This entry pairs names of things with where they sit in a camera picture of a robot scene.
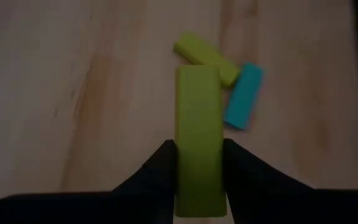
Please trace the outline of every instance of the blue block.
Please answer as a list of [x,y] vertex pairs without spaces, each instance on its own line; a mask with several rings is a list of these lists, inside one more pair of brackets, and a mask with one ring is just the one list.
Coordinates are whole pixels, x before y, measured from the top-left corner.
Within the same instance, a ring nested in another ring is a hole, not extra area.
[[243,65],[224,114],[224,121],[235,128],[245,129],[257,99],[263,71],[247,63]]

